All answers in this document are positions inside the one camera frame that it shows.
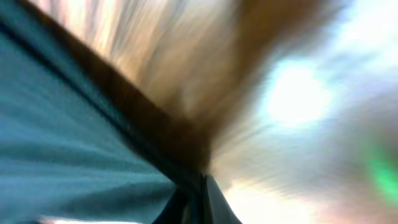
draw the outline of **shiny surface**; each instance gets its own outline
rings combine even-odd
[[[208,132],[243,223],[398,222],[395,1],[34,2]]]

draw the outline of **glossy floor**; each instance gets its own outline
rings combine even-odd
[[[243,223],[398,222],[398,3],[33,1],[212,136]]]

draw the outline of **blue cloth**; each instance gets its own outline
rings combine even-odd
[[[175,185],[131,152],[134,144],[106,116],[118,112],[26,16],[14,1],[0,1],[0,223],[42,215],[152,223]],[[38,60],[15,35],[36,38],[33,49],[68,72]]]

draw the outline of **garment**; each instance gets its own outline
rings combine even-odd
[[[0,223],[152,223],[175,184],[132,153],[123,117],[16,2],[0,1]]]

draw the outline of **floor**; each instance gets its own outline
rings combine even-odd
[[[212,137],[243,223],[398,222],[398,3],[34,0]]]

